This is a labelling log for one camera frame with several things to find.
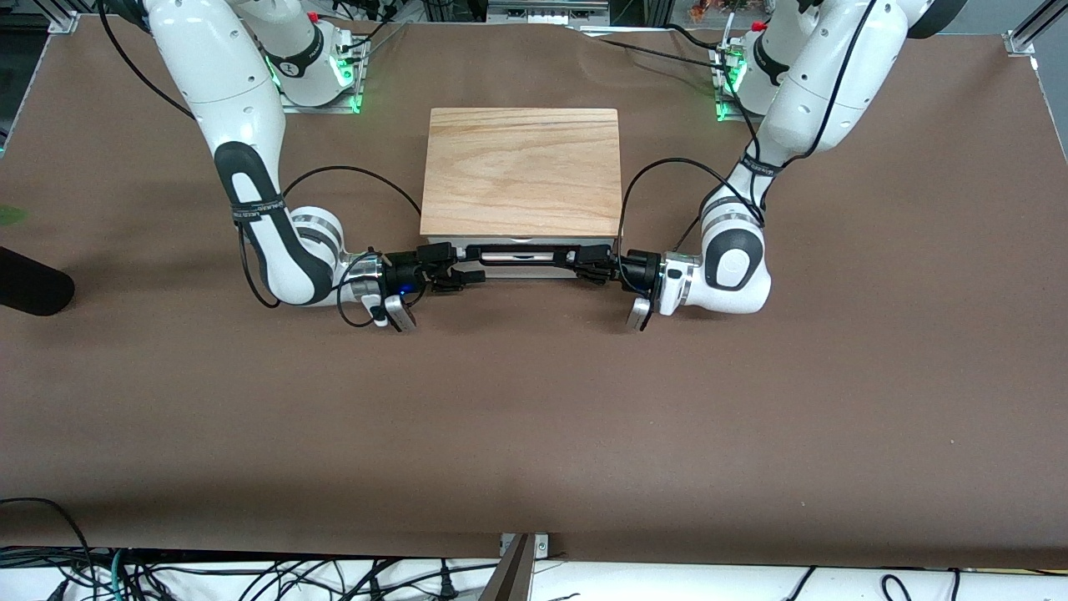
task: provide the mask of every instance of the brown table surface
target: brown table surface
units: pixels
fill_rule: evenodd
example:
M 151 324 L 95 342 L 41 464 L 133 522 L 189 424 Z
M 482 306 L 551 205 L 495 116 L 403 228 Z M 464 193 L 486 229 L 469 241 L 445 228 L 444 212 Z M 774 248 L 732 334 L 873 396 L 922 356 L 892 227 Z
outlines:
M 615 107 L 625 178 L 727 171 L 748 136 L 707 79 L 559 27 L 413 26 L 362 114 L 289 115 L 282 179 L 359 164 L 418 197 L 439 106 Z M 711 185 L 650 173 L 627 246 L 669 248 Z M 998 37 L 910 41 L 855 132 L 782 175 L 764 312 L 642 335 L 631 296 L 575 281 L 428 297 L 412 335 L 261 309 L 200 132 L 93 18 L 51 41 L 0 190 L 30 211 L 3 243 L 79 286 L 54 318 L 0 312 L 0 488 L 93 544 L 456 556 L 547 531 L 576 559 L 1064 567 L 1068 169 Z M 305 203 L 350 248 L 420 242 L 373 179 L 318 175 Z M 43 510 L 0 520 L 73 542 Z

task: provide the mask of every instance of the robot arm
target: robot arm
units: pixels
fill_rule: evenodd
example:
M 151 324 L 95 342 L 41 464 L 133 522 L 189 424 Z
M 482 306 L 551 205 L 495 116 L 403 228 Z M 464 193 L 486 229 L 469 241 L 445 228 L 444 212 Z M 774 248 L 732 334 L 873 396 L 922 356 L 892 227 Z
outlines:
M 410 318 L 400 296 L 383 294 L 388 288 L 379 285 L 387 270 L 380 255 L 346 252 L 336 217 L 310 206 L 290 211 L 280 191 L 285 115 L 276 81 L 299 105 L 334 99 L 352 84 L 337 67 L 351 44 L 348 32 L 310 18 L 299 0 L 111 3 L 155 38 L 215 158 L 233 221 L 253 246 L 271 292 L 289 305 L 361 302 L 379 327 Z M 419 287 L 423 282 L 407 283 Z M 389 319 L 390 307 L 397 320 Z
M 768 29 L 747 35 L 749 72 L 738 98 L 765 117 L 731 185 L 702 204 L 701 256 L 665 255 L 661 315 L 679 305 L 727 314 L 764 306 L 771 290 L 763 232 L 768 187 L 794 157 L 831 149 L 853 129 L 931 4 L 780 0 Z

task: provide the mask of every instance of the power cord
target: power cord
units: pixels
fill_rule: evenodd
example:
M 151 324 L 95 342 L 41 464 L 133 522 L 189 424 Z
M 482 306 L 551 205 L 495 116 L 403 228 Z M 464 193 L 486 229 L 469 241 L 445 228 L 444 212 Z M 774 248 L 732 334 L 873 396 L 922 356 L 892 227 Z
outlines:
M 68 586 L 70 586 L 70 582 L 64 580 L 59 584 L 59 586 L 56 587 L 56 590 L 53 590 L 52 594 L 49 595 L 48 599 L 46 599 L 45 601 L 63 601 L 63 596 L 66 595 L 66 589 Z
M 643 48 L 641 46 L 634 46 L 633 44 L 625 44 L 623 42 L 616 42 L 615 39 L 604 39 L 603 37 L 598 37 L 597 39 L 599 39 L 599 41 L 601 41 L 601 42 L 603 42 L 606 44 L 610 44 L 612 46 L 618 46 L 621 48 L 626 48 L 628 50 L 634 50 L 635 52 L 645 52 L 646 54 L 653 54 L 655 57 L 661 57 L 661 58 L 664 58 L 664 59 L 671 59 L 673 61 L 679 61 L 679 62 L 684 62 L 684 63 L 690 63 L 690 64 L 701 65 L 701 66 L 705 66 L 705 67 L 708 67 L 708 68 L 714 68 L 714 69 L 720 68 L 720 65 L 710 63 L 708 61 L 698 61 L 696 59 L 691 59 L 691 58 L 687 58 L 687 57 L 679 57 L 678 54 L 670 54 L 668 52 L 661 52 L 660 50 L 654 50 L 651 48 Z
M 374 30 L 372 30 L 372 32 L 368 33 L 366 35 L 366 37 L 364 37 L 363 39 L 360 39 L 356 44 L 350 44 L 348 46 L 342 46 L 341 47 L 341 51 L 342 52 L 347 52 L 349 50 L 354 50 L 356 48 L 359 48 L 360 46 L 363 46 L 364 44 L 370 43 L 371 38 L 374 37 L 376 33 L 378 33 L 379 31 L 381 31 L 382 28 L 386 27 L 386 23 L 388 23 L 388 22 L 390 22 L 390 19 L 388 19 L 388 18 L 382 19 L 382 22 L 378 23 L 378 27 L 376 27 Z
M 9 499 L 0 499 L 0 505 L 9 505 L 12 503 L 35 503 L 37 505 L 44 505 L 50 508 L 52 511 L 59 513 L 60 518 L 63 518 L 63 521 L 66 522 L 68 526 L 70 526 L 70 529 L 74 532 L 74 535 L 78 537 L 78 543 L 81 545 L 82 556 L 85 558 L 85 563 L 88 565 L 90 573 L 93 574 L 93 576 L 91 578 L 91 580 L 93 581 L 93 587 L 92 587 L 93 600 L 96 601 L 98 599 L 99 587 L 97 586 L 98 583 L 96 582 L 95 579 L 96 572 L 94 570 L 95 566 L 93 564 L 93 556 L 89 548 L 89 542 L 85 540 L 85 535 L 81 532 L 81 528 L 78 527 L 78 523 L 74 521 L 74 518 L 70 517 L 70 513 L 68 513 L 67 510 L 64 509 L 62 505 L 56 503 L 54 501 L 40 496 L 14 496 Z
M 798 601 L 798 597 L 800 597 L 801 591 L 804 590 L 804 585 L 808 583 L 808 579 L 812 578 L 812 574 L 815 571 L 816 571 L 816 566 L 808 566 L 808 569 L 805 570 L 804 575 L 801 576 L 801 580 L 799 580 L 798 584 L 794 587 L 794 592 L 791 592 L 790 596 L 784 599 L 783 601 Z
M 718 171 L 716 171 L 711 167 L 705 164 L 704 162 L 700 162 L 700 161 L 693 160 L 692 158 L 685 158 L 685 157 L 680 157 L 680 156 L 674 156 L 674 157 L 671 157 L 671 158 L 661 158 L 660 160 L 655 160 L 655 161 L 646 164 L 645 167 L 643 167 L 637 174 L 634 174 L 633 178 L 630 179 L 630 184 L 627 186 L 627 191 L 624 192 L 624 194 L 623 194 L 623 205 L 619 208 L 619 226 L 616 230 L 615 243 L 614 243 L 614 248 L 613 248 L 613 250 L 615 251 L 615 254 L 616 254 L 617 257 L 622 253 L 622 248 L 623 248 L 623 223 L 624 223 L 624 220 L 627 218 L 627 204 L 630 201 L 630 192 L 634 188 L 634 184 L 638 183 L 638 179 L 642 175 L 648 173 L 655 167 L 659 167 L 661 164 L 666 164 L 669 162 L 682 162 L 682 163 L 686 163 L 686 164 L 692 164 L 692 165 L 694 165 L 694 167 L 696 167 L 696 168 L 705 171 L 709 175 L 716 177 L 717 179 L 719 179 L 720 183 L 722 185 L 726 186 L 726 188 L 728 190 L 731 190 L 731 192 L 734 193 L 736 196 L 738 196 L 739 200 L 743 200 L 742 194 L 738 193 L 738 189 L 735 188 L 734 185 L 731 184 L 731 181 L 728 181 L 723 175 L 720 175 L 720 173 Z M 750 215 L 752 215 L 753 218 L 756 219 L 757 223 L 759 223 L 759 225 L 763 227 L 764 226 L 764 215 L 760 212 L 760 210 L 758 208 L 756 208 L 754 205 L 752 205 L 752 203 L 744 202 L 744 200 L 743 200 L 742 204 L 744 204 L 744 206 L 749 210 Z M 686 228 L 686 233 L 682 234 L 682 237 L 678 240 L 678 242 L 675 244 L 675 247 L 672 249 L 672 251 L 677 251 L 679 249 L 679 247 L 682 246 L 682 241 L 686 239 L 686 237 L 688 235 L 690 235 L 690 232 L 693 230 L 694 225 L 696 225 L 697 221 L 700 221 L 700 220 L 701 220 L 701 215 L 698 213 L 697 217 L 695 217 L 694 220 L 690 223 L 690 225 Z M 626 279 L 624 279 L 624 282 L 626 282 L 627 285 L 630 285 L 630 282 L 627 281 Z
M 263 294 L 260 294 L 260 289 L 256 287 L 255 282 L 252 281 L 252 273 L 249 272 L 249 255 L 245 249 L 245 237 L 248 235 L 245 230 L 245 223 L 235 222 L 234 225 L 237 226 L 237 247 L 241 251 L 241 270 L 245 271 L 245 281 L 248 282 L 249 289 L 252 290 L 253 296 L 256 297 L 256 300 L 258 300 L 261 305 L 267 307 L 268 310 L 278 309 L 278 306 L 282 304 L 281 300 L 276 298 L 273 303 L 267 302 L 267 299 L 264 298 Z
M 960 590 L 960 570 L 954 568 L 951 570 L 953 572 L 953 589 L 949 591 L 949 601 L 957 601 L 957 592 Z M 894 583 L 897 588 L 901 590 L 901 595 L 905 596 L 905 601 L 912 601 L 912 596 L 909 595 L 909 589 L 905 587 L 905 583 L 901 579 L 895 576 L 894 574 L 884 574 L 882 579 L 879 580 L 879 588 L 882 589 L 882 597 L 885 601 L 894 601 L 894 598 L 890 595 L 890 589 L 888 588 L 889 583 Z
M 689 31 L 687 31 L 686 29 L 684 29 L 684 28 L 681 28 L 681 27 L 679 27 L 679 26 L 677 26 L 677 25 L 675 25 L 673 22 L 670 22 L 670 23 L 665 25 L 664 28 L 665 29 L 670 29 L 672 31 L 677 31 L 678 33 L 681 33 L 682 36 L 686 37 L 687 41 L 690 42 L 691 44 L 693 44 L 694 46 L 697 46 L 700 48 L 705 48 L 706 50 L 711 50 L 711 51 L 713 51 L 713 52 L 716 52 L 717 54 L 720 56 L 720 63 L 721 63 L 721 67 L 722 67 L 722 70 L 723 70 L 723 82 L 726 84 L 727 91 L 731 92 L 731 95 L 734 97 L 735 102 L 738 105 L 738 110 L 741 112 L 741 117 L 745 121 L 745 127 L 749 129 L 750 140 L 753 142 L 753 153 L 756 155 L 753 158 L 755 158 L 757 160 L 757 162 L 759 162 L 759 160 L 760 160 L 760 140 L 757 139 L 757 137 L 756 137 L 756 127 L 753 125 L 753 120 L 750 118 L 750 116 L 749 116 L 749 112 L 750 111 L 745 108 L 744 105 L 741 104 L 741 96 L 738 95 L 738 91 L 735 90 L 734 82 L 731 81 L 731 73 L 729 73 L 729 69 L 726 66 L 726 64 L 727 64 L 726 54 L 724 54 L 723 50 L 719 46 L 717 46 L 716 44 L 709 44 L 707 42 L 702 42 L 701 39 L 697 39 L 696 37 L 694 37 L 693 34 L 691 34 Z M 755 185 L 756 185 L 756 175 L 754 174 L 749 179 L 749 197 L 750 197 L 750 200 L 754 204 L 756 204 L 756 199 L 754 197 L 756 195 Z M 761 199 L 759 207 L 761 209 L 761 213 L 760 213 L 761 219 L 760 219 L 760 222 L 761 222 L 761 226 L 763 226 L 763 222 L 764 222 L 763 221 L 763 216 L 764 216 L 764 212 L 763 212 L 763 210 L 764 210 L 764 199 Z M 690 235 L 690 232 L 693 230 L 693 226 L 697 224 L 698 220 L 700 220 L 700 216 L 696 219 L 693 220 L 693 222 L 690 224 L 689 227 L 686 228 L 686 233 L 682 234 L 682 237 L 678 240 L 678 243 L 675 244 L 675 250 L 678 250 L 678 248 L 682 246 L 682 242 L 686 241 L 687 236 Z
M 437 597 L 442 601 L 452 601 L 459 596 L 460 594 L 457 592 L 456 587 L 453 586 L 453 578 L 449 572 L 449 564 L 446 564 L 444 559 L 441 559 L 441 592 Z
M 357 173 L 363 173 L 364 175 L 371 175 L 372 177 L 378 179 L 379 181 L 382 181 L 383 184 L 390 186 L 391 188 L 393 188 L 394 190 L 396 190 L 397 193 L 399 193 L 400 195 L 403 195 L 404 199 L 408 201 L 408 204 L 411 205 L 412 209 L 415 210 L 417 215 L 422 215 L 423 213 L 423 210 L 419 207 L 418 204 L 415 204 L 415 201 L 411 197 L 411 194 L 409 194 L 408 192 L 404 191 L 404 189 L 402 189 L 400 186 L 394 184 L 393 181 L 391 181 L 388 178 L 379 175 L 378 173 L 375 173 L 374 171 L 371 171 L 370 169 L 363 169 L 362 167 L 352 167 L 351 164 L 330 164 L 328 167 L 319 167 L 319 168 L 316 168 L 316 169 L 312 169 L 311 171 L 309 171 L 309 172 L 304 173 L 303 175 L 297 177 L 296 179 L 293 180 L 293 183 L 290 183 L 288 186 L 286 186 L 285 191 L 282 192 L 282 196 L 284 197 L 284 196 L 289 195 L 289 192 L 293 190 L 293 188 L 297 187 L 297 184 L 303 181 L 304 179 L 311 177 L 312 175 L 315 175 L 317 173 L 323 173 L 323 172 L 326 172 L 326 171 L 339 171 L 339 170 L 341 170 L 341 171 L 356 171 Z
M 115 38 L 115 34 L 111 31 L 111 25 L 108 23 L 108 13 L 104 10 L 104 0 L 96 0 L 96 12 L 98 15 L 100 15 L 100 25 L 104 26 L 104 33 L 108 35 L 108 39 L 111 41 L 111 45 L 115 47 L 115 51 L 119 52 L 120 57 L 122 57 L 123 62 L 126 63 L 126 66 L 130 67 L 130 70 L 134 72 L 134 75 L 136 75 L 138 79 L 141 80 L 142 83 L 147 85 L 150 90 L 155 92 L 156 95 L 167 100 L 167 102 L 172 107 L 182 111 L 182 114 L 185 114 L 189 118 L 194 118 L 193 113 L 189 112 L 189 109 L 179 105 L 177 101 L 174 100 L 174 98 L 168 96 L 162 90 L 157 88 L 155 83 L 150 81 L 148 78 L 145 77 L 143 73 L 141 73 L 141 69 L 139 69 L 137 65 L 134 64 L 134 61 L 131 61 L 130 58 L 126 54 L 126 50 L 123 49 L 122 45 L 119 43 L 119 39 Z

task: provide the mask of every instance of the light wood grain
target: light wood grain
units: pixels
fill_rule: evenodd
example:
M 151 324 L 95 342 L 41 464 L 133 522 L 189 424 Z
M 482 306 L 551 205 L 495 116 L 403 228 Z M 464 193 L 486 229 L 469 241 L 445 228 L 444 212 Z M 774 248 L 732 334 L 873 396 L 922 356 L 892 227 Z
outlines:
M 614 236 L 615 109 L 435 108 L 423 235 Z

